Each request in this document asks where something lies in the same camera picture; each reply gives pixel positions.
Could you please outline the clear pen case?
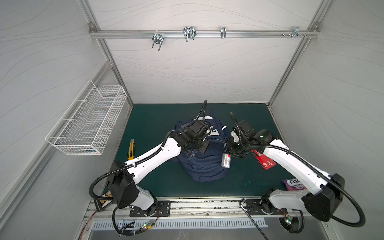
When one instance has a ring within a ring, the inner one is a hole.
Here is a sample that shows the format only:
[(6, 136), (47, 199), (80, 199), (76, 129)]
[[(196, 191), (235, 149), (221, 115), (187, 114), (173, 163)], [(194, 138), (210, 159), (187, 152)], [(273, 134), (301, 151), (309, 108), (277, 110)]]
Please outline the clear pen case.
[(222, 155), (222, 164), (221, 166), (225, 169), (229, 169), (231, 166), (231, 155), (230, 154), (223, 154)]

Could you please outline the red box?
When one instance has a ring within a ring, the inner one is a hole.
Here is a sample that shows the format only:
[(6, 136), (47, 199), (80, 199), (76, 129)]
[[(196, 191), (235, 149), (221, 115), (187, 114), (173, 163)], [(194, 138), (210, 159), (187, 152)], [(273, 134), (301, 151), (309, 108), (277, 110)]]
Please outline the red box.
[(267, 171), (267, 170), (269, 170), (269, 169), (271, 169), (277, 165), (272, 159), (259, 153), (256, 150), (252, 150), (252, 154), (256, 158), (256, 160), (261, 164), (261, 166), (264, 168), (265, 171)]

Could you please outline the navy blue student backpack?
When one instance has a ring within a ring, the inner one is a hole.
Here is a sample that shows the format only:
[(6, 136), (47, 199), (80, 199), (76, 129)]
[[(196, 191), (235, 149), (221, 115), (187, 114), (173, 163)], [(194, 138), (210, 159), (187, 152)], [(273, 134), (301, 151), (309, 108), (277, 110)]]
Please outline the navy blue student backpack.
[(230, 133), (220, 119), (214, 117), (214, 109), (205, 117), (205, 122), (210, 127), (210, 134), (203, 140), (205, 152), (198, 150), (181, 150), (181, 153), (170, 159), (171, 162), (180, 163), (187, 174), (196, 182), (212, 182), (220, 180), (228, 173), (222, 166), (223, 153)]

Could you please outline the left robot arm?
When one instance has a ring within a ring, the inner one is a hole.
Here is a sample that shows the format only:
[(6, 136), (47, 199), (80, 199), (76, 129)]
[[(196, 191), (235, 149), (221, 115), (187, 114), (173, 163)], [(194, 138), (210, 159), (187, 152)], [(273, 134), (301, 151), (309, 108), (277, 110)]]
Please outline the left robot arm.
[[(94, 180), (89, 187), (91, 198), (115, 201), (119, 209), (137, 207), (150, 215), (155, 211), (158, 201), (149, 191), (138, 187), (137, 184), (151, 171), (177, 157), (182, 150), (206, 150), (205, 139), (211, 133), (205, 121), (206, 108), (207, 101), (204, 101), (200, 112), (191, 123), (181, 129), (169, 131), (160, 145)], [(111, 197), (102, 197), (94, 192), (96, 184), (105, 178), (109, 179), (107, 185)]]

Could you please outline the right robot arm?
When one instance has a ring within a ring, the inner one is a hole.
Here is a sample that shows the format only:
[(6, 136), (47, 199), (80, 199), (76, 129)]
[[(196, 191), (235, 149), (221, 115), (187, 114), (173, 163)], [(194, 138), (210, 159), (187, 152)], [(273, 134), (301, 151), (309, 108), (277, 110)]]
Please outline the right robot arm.
[[(292, 209), (305, 211), (322, 222), (333, 219), (354, 228), (365, 225), (366, 216), (363, 209), (345, 190), (345, 180), (342, 176), (330, 175), (315, 167), (270, 131), (263, 129), (256, 132), (247, 121), (239, 122), (233, 113), (230, 115), (235, 124), (231, 133), (232, 139), (228, 143), (230, 155), (245, 157), (256, 151), (283, 167), (305, 187), (300, 191), (268, 190), (260, 201), (261, 208), (266, 214), (271, 214), (272, 209)], [(359, 215), (356, 222), (348, 222), (334, 215), (344, 198), (355, 207)]]

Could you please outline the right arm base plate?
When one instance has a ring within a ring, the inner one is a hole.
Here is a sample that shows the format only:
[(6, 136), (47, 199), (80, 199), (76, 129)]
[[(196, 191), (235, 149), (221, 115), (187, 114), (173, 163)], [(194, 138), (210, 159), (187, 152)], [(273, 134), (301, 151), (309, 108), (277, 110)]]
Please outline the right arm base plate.
[(283, 216), (283, 212), (269, 202), (260, 199), (247, 199), (243, 204), (251, 216)]

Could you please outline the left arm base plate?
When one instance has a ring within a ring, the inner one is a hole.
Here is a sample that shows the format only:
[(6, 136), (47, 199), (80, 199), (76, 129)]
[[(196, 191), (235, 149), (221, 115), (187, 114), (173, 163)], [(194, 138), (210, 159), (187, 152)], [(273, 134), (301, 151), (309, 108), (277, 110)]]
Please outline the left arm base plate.
[(170, 201), (155, 201), (147, 210), (142, 210), (139, 207), (131, 207), (131, 218), (144, 217), (169, 217), (171, 211)]

